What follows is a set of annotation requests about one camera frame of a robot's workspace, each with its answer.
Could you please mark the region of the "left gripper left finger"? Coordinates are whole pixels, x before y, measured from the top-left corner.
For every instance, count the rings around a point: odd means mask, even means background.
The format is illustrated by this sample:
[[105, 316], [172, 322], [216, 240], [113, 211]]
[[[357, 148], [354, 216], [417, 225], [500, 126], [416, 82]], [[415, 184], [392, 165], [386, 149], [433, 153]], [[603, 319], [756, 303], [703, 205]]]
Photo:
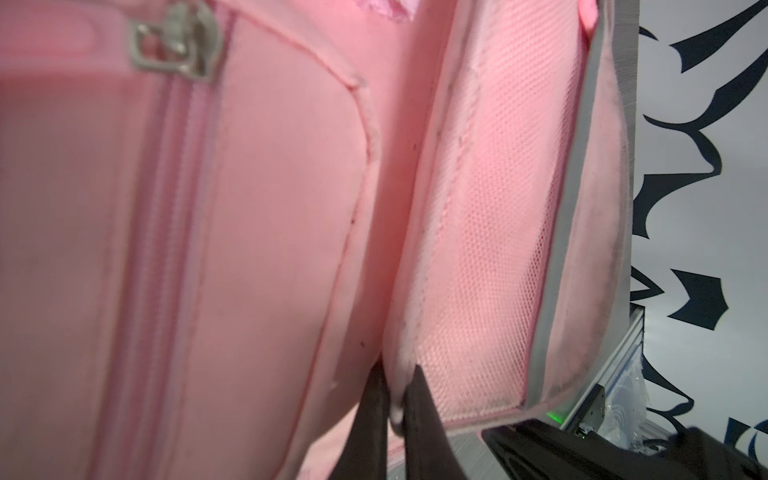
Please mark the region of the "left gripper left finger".
[[370, 370], [351, 430], [330, 480], [385, 480], [390, 396], [382, 361]]

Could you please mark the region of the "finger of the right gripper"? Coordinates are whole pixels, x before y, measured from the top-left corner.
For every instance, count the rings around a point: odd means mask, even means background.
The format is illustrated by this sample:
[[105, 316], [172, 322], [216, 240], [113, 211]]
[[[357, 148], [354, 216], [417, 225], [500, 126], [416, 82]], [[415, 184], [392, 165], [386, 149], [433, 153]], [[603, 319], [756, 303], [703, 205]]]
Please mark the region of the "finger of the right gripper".
[[662, 442], [655, 455], [621, 449], [594, 432], [575, 435], [538, 420], [484, 430], [511, 479], [765, 479], [767, 468], [698, 428]]

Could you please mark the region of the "pink student backpack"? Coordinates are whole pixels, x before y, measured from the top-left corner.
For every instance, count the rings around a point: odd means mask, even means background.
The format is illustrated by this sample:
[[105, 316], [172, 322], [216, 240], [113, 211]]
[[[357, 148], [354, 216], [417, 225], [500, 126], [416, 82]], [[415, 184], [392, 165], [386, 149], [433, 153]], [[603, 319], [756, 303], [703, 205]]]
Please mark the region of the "pink student backpack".
[[627, 241], [610, 1], [5, 1], [1, 475], [329, 478], [584, 382]]

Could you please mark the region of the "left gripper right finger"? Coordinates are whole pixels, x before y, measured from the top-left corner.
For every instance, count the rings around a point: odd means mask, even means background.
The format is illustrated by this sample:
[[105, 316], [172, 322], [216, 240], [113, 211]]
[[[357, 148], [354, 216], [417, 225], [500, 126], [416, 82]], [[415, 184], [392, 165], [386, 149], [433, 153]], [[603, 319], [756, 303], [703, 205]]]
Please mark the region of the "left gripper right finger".
[[467, 480], [420, 365], [404, 393], [402, 431], [408, 480]]

